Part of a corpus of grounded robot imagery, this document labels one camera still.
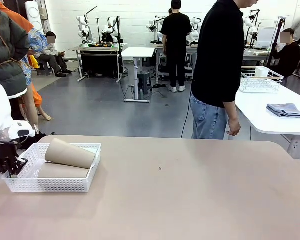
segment dark green puffer jacket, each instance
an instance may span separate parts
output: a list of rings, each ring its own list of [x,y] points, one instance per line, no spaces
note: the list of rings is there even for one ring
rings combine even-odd
[[[0,35],[10,49],[9,53],[8,48],[0,38],[0,64],[11,58],[20,61],[27,54],[29,40],[26,31],[1,11]],[[18,62],[0,65],[0,85],[4,87],[10,98],[26,90],[26,77]]]

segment white sneaker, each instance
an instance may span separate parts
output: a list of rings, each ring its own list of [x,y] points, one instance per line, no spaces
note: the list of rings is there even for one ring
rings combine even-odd
[[[171,92],[173,92],[173,93],[176,93],[176,92],[177,92],[177,88],[176,88],[176,87],[169,86],[169,91],[171,91]]]
[[[183,92],[184,90],[186,90],[186,86],[180,86],[179,87],[179,92]]]

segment cardboard cone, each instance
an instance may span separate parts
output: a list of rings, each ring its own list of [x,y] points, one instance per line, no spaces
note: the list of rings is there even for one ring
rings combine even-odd
[[[55,163],[46,162],[42,165],[38,174],[38,179],[85,179],[89,170],[74,166],[65,166]]]
[[[95,156],[90,151],[54,138],[45,153],[45,160],[55,164],[90,169]]]

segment wire basket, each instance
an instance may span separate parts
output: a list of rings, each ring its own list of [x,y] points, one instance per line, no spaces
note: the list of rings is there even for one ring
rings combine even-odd
[[[241,68],[241,85],[243,93],[276,94],[284,79],[283,76],[267,67],[243,66]]]
[[[20,158],[28,160],[17,178],[10,178],[6,172],[2,179],[13,193],[87,193],[95,177],[100,159],[101,144],[70,143],[83,149],[92,149],[94,160],[86,178],[38,178],[42,165],[46,162],[45,155],[49,143],[35,143]]]

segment pocket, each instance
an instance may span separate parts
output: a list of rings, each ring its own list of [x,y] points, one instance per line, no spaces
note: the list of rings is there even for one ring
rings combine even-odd
[[[190,100],[190,106],[191,106],[193,118],[196,122],[205,120],[207,105],[204,102],[199,101],[192,95]]]

